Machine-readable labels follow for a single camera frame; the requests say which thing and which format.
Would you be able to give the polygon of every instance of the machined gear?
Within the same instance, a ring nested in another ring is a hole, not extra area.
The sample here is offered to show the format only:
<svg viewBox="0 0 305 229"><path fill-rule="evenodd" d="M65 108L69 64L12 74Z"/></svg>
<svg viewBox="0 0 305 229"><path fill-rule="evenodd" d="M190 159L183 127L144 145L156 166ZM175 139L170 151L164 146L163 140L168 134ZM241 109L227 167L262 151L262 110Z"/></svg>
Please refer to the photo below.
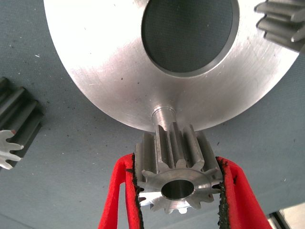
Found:
<svg viewBox="0 0 305 229"><path fill-rule="evenodd" d="M0 78L0 167L12 169L25 155L40 128L38 102L24 88L12 90Z"/></svg>
<svg viewBox="0 0 305 229"><path fill-rule="evenodd" d="M168 131L156 126L155 135L145 133L136 145L135 174L141 206L161 208L170 214L175 209L201 208L213 202L223 175L202 131L187 126L181 132L177 123Z"/></svg>
<svg viewBox="0 0 305 229"><path fill-rule="evenodd" d="M297 52L305 52L305 1L268 0L255 8L264 13L257 27L267 40Z"/></svg>

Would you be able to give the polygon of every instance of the large metal disc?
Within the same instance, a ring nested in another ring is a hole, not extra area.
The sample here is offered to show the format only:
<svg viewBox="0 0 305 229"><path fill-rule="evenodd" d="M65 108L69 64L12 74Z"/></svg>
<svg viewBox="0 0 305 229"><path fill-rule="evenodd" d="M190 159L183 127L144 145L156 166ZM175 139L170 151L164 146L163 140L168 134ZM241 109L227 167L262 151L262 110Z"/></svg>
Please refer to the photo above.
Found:
<svg viewBox="0 0 305 229"><path fill-rule="evenodd" d="M298 53L256 28L261 0L232 0L233 25L221 53L190 73L172 73L147 55L141 24L148 0L45 0L51 36L80 90L129 126L153 131L151 116L170 107L181 126L220 124L248 109L284 76Z"/></svg>

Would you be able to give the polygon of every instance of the metal part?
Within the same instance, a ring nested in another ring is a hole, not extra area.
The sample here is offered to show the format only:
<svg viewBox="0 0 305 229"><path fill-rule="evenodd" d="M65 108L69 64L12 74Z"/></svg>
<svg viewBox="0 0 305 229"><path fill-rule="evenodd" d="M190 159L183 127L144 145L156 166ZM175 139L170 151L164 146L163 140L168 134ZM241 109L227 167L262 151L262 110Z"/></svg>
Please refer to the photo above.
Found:
<svg viewBox="0 0 305 229"><path fill-rule="evenodd" d="M39 130L42 113L24 88L11 90L8 84L0 78L0 167L12 169Z"/></svg>
<svg viewBox="0 0 305 229"><path fill-rule="evenodd" d="M223 175L202 131L195 133L191 125L181 132L177 123L168 131L156 126L155 135L145 133L135 149L135 175L141 206L151 210L200 209L200 202L212 202L219 193Z"/></svg>
<svg viewBox="0 0 305 229"><path fill-rule="evenodd" d="M285 75L297 52L269 42L256 28L261 0L232 0L226 45L205 67L174 73L151 61L141 26L148 0L44 0L51 36L71 78L98 108L116 120L154 131L152 114L174 110L195 130L245 111Z"/></svg>
<svg viewBox="0 0 305 229"><path fill-rule="evenodd" d="M305 1L268 0L255 9L266 15L257 27L265 31L267 40L305 52Z"/></svg>
<svg viewBox="0 0 305 229"><path fill-rule="evenodd" d="M275 229L291 229L279 211L269 214L269 217Z"/></svg>

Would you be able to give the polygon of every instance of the red plier jaw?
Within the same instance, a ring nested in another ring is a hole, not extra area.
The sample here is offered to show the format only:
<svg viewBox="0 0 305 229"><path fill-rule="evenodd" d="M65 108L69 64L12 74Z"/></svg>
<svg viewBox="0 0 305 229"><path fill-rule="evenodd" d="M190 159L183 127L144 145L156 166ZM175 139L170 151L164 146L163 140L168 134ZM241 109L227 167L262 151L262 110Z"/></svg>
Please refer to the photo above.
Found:
<svg viewBox="0 0 305 229"><path fill-rule="evenodd" d="M217 157L224 182L221 186L220 229L272 229L260 208L243 170L234 162ZM134 155L120 158L114 166L108 196L98 229L116 229L120 184L126 185L129 229L143 229L134 178Z"/></svg>

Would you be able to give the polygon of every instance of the center hole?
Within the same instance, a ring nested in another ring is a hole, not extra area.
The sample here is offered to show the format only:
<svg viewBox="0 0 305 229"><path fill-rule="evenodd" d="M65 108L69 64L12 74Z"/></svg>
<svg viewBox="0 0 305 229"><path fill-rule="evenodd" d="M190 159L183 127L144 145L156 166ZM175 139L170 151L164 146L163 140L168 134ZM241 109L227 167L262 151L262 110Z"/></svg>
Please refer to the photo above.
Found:
<svg viewBox="0 0 305 229"><path fill-rule="evenodd" d="M194 185L187 180L174 180L165 184L161 192L168 199L183 199L194 192Z"/></svg>
<svg viewBox="0 0 305 229"><path fill-rule="evenodd" d="M221 52L232 18L231 0L150 0L142 21L143 44L161 68L192 72Z"/></svg>

